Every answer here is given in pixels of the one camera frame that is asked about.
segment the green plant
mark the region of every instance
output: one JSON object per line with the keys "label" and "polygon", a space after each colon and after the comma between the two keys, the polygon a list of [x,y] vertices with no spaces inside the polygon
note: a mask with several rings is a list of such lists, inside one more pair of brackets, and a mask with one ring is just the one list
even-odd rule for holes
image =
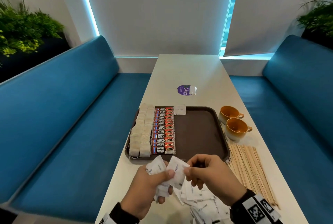
{"label": "green plant", "polygon": [[310,0],[305,2],[302,7],[309,3],[313,3],[314,8],[297,19],[299,24],[311,32],[320,31],[333,37],[333,0]]}
{"label": "green plant", "polygon": [[7,57],[18,50],[26,53],[36,51],[43,44],[42,38],[61,38],[64,26],[41,10],[30,12],[24,0],[18,8],[9,0],[0,3],[0,52]]}

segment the black sleeve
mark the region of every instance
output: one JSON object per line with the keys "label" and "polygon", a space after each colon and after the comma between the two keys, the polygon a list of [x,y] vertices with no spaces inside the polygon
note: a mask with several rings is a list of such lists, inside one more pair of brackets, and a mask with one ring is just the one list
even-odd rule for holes
{"label": "black sleeve", "polygon": [[[250,203],[251,206],[248,208],[244,207],[243,203],[249,202],[253,202],[253,204]],[[266,223],[282,224],[279,219],[273,220],[270,215],[273,211],[274,209],[266,200],[259,202],[255,198],[255,193],[248,189],[244,196],[231,206],[230,218],[235,224],[256,224],[262,219],[265,219]]]}
{"label": "black sleeve", "polygon": [[124,211],[118,202],[110,213],[110,218],[117,224],[138,224],[140,220]]}

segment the pile of sugar packets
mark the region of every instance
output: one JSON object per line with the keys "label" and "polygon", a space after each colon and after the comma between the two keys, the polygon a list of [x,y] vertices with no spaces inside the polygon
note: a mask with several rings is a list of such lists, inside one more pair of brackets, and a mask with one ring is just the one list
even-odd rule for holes
{"label": "pile of sugar packets", "polygon": [[205,184],[202,190],[197,186],[193,187],[191,182],[185,179],[185,167],[189,167],[189,165],[175,156],[172,156],[168,167],[166,167],[160,155],[147,164],[146,171],[150,175],[169,169],[175,171],[175,176],[171,180],[157,187],[154,199],[157,201],[158,196],[169,197],[168,189],[171,185],[180,203],[182,205],[190,205],[190,211],[194,218],[193,223],[232,223],[229,215],[229,207],[224,205],[218,197],[215,197]]}

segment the potted plant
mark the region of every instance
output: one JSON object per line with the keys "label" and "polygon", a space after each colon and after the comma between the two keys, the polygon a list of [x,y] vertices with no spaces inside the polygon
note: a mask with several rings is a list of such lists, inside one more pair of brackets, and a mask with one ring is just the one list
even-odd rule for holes
{"label": "potted plant", "polygon": [[333,49],[333,0],[309,0],[302,5],[313,3],[313,9],[297,20],[305,27],[302,37]]}
{"label": "potted plant", "polygon": [[0,2],[0,83],[70,49],[63,28],[24,0]]}

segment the sleeve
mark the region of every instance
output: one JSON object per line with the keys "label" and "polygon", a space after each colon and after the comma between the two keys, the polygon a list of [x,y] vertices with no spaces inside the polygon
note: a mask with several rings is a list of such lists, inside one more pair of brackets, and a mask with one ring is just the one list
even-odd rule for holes
{"label": "sleeve", "polygon": [[110,214],[104,215],[99,224],[138,224],[140,220],[124,211],[118,202]]}
{"label": "sleeve", "polygon": [[235,224],[282,224],[280,214],[261,196],[247,190],[230,209]]}

